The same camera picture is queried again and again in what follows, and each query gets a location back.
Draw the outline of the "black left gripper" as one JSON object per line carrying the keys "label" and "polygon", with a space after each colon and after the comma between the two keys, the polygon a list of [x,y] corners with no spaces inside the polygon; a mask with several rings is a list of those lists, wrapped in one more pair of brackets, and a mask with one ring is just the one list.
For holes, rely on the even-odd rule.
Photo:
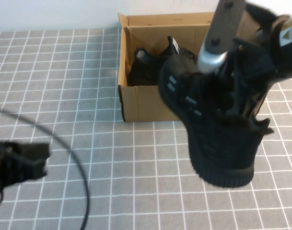
{"label": "black left gripper", "polygon": [[38,180],[47,176],[49,157],[47,143],[0,141],[0,190],[20,180]]}

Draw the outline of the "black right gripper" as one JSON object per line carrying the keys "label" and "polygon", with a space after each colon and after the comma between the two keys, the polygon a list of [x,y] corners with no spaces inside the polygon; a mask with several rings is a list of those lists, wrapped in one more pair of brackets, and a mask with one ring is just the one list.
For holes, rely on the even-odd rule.
{"label": "black right gripper", "polygon": [[278,73],[273,49],[279,16],[255,4],[225,4],[222,10],[231,47],[221,73],[221,113],[257,126],[256,114]]}

